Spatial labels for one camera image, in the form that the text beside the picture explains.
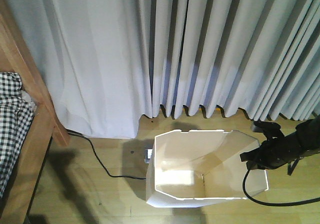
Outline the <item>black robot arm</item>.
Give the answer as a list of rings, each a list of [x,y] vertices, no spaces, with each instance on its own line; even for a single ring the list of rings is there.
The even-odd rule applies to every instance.
[[[249,152],[240,154],[249,170],[274,170],[299,158],[320,152],[320,117],[298,124],[295,132],[284,135],[275,122],[254,121],[254,132],[263,133],[266,140]]]

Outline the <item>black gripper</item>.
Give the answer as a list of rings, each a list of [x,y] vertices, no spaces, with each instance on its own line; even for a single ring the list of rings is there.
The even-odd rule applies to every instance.
[[[297,142],[276,141],[267,146],[264,143],[259,148],[240,154],[242,162],[255,162],[252,169],[277,169],[295,160],[300,153]]]

